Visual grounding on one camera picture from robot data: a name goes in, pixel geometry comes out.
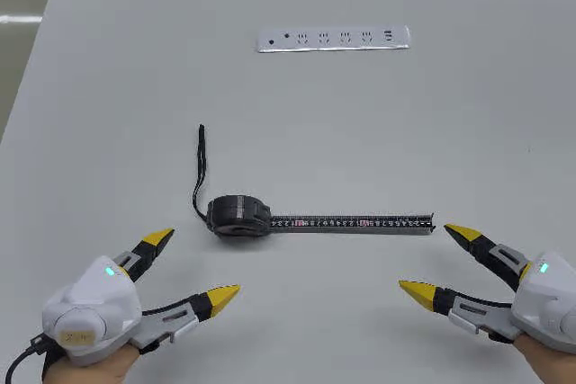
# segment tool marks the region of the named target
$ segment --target finger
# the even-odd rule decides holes
[[[504,245],[496,245],[475,229],[452,224],[444,225],[444,228],[478,263],[500,277],[512,290],[518,289],[530,265],[520,252]]]
[[[128,370],[132,367],[134,362],[138,360],[140,353],[138,349],[131,345],[124,345],[120,350],[99,363],[89,366],[89,368],[98,371],[105,371],[106,373],[121,378],[126,375]]]
[[[150,268],[154,260],[166,247],[168,240],[174,234],[172,228],[163,229],[145,236],[132,252],[125,252],[117,256],[114,261],[135,282]]]
[[[509,303],[476,299],[422,282],[400,281],[400,287],[427,310],[448,317],[467,331],[478,334],[483,330],[491,340],[505,344],[510,344],[518,335],[517,328],[503,326],[498,319],[510,310]]]

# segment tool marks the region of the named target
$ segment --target white table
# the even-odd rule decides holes
[[[413,48],[254,50],[263,27],[380,23],[408,24]],[[2,369],[57,287],[175,227],[145,307],[243,289],[129,383],[537,382],[398,288],[511,298],[443,230],[231,247],[188,197],[204,122],[203,206],[247,192],[279,212],[435,211],[576,263],[575,28],[574,0],[49,0],[0,147]]]

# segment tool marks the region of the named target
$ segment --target electrical outlet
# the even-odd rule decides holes
[[[349,45],[352,42],[352,34],[349,31],[340,32],[340,43],[342,45]]]
[[[373,37],[371,31],[363,31],[362,34],[360,35],[360,37],[362,38],[362,42],[364,44],[370,44],[374,40],[374,37]]]
[[[318,33],[318,43],[320,45],[329,45],[330,43],[330,35],[327,31],[321,31]]]
[[[308,45],[308,33],[305,31],[296,33],[296,43],[298,45]]]
[[[261,31],[257,42],[257,50],[262,53],[409,47],[410,31],[406,26],[270,29]]]

